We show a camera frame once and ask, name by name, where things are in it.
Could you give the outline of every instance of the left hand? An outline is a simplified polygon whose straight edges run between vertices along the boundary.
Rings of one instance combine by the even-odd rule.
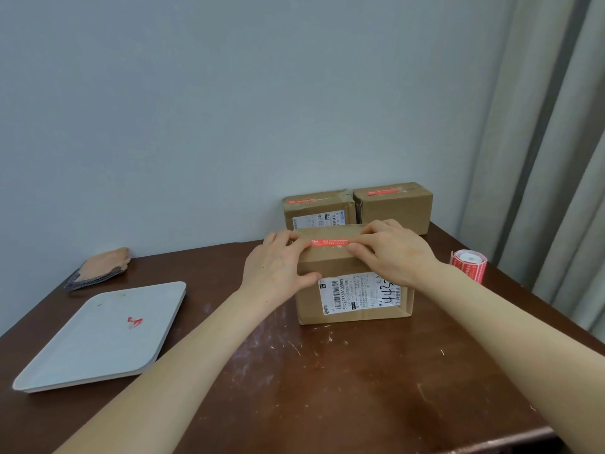
[[[309,245],[311,239],[299,238],[287,229],[269,233],[246,259],[240,290],[252,292],[275,309],[297,291],[317,283],[319,272],[297,274],[298,258]]]

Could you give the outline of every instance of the folded cloth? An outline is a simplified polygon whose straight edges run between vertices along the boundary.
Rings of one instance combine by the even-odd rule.
[[[95,283],[104,282],[123,273],[128,267],[128,263],[130,263],[130,252],[126,247],[99,253],[84,261],[84,264],[70,275],[65,284],[65,289],[71,292]]]

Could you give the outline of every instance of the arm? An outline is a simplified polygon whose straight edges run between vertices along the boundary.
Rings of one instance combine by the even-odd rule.
[[[363,233],[349,244],[353,255],[388,281],[423,292],[458,321],[573,452],[605,452],[605,357],[440,263],[396,221],[374,221]]]
[[[295,240],[286,246],[289,240]],[[276,307],[321,275],[297,275],[310,240],[269,234],[246,259],[240,289],[56,452],[171,453],[208,389],[242,341]]]

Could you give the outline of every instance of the forearm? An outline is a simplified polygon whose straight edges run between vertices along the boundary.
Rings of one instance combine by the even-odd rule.
[[[577,454],[605,452],[605,358],[457,268],[436,263],[420,291],[457,320]]]
[[[171,453],[227,360],[268,315],[248,295],[231,295],[57,453]]]

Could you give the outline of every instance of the barcode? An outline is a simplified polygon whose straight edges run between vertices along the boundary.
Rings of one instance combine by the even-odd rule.
[[[343,304],[340,299],[340,290],[338,289],[338,280],[332,281],[332,296],[334,297],[334,310],[340,310],[343,308]]]

